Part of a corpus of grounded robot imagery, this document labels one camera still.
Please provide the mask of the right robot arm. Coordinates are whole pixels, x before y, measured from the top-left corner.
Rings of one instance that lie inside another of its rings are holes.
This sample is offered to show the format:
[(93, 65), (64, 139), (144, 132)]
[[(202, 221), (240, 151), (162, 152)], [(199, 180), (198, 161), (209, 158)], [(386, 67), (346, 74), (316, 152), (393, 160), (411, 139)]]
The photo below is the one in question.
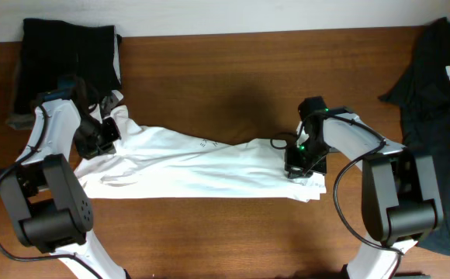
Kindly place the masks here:
[[(438, 182), (431, 155), (387, 140), (345, 107), (300, 106), (295, 143), (286, 146), (289, 178), (324, 174), (326, 156), (337, 150), (349, 162), (332, 190), (336, 212), (361, 242), (355, 258), (332, 278), (396, 278), (406, 252), (443, 221)], [(362, 219), (366, 236), (344, 217), (338, 190), (353, 167), (362, 172)]]

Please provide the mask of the white t-shirt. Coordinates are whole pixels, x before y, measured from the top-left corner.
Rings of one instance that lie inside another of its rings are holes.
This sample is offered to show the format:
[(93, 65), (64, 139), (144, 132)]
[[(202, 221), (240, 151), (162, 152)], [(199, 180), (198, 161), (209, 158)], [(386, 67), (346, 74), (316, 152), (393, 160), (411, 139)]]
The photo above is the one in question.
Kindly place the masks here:
[(74, 174), (90, 198), (290, 198), (317, 200), (324, 176), (289, 178), (284, 153), (267, 139), (228, 145), (140, 126), (125, 105), (112, 110), (115, 153), (83, 160)]

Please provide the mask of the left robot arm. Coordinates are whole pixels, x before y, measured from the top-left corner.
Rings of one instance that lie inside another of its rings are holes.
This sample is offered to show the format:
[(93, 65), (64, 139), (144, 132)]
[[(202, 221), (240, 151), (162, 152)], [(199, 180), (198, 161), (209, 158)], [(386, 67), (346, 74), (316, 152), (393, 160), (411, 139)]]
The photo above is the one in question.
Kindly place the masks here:
[(19, 257), (1, 243), (0, 252), (19, 262), (60, 260), (78, 278), (127, 278), (95, 235), (92, 203), (69, 163), (72, 147), (86, 160), (115, 151), (114, 120), (91, 112), (78, 85), (38, 94), (29, 141), (0, 172), (0, 197), (18, 241), (40, 255)]

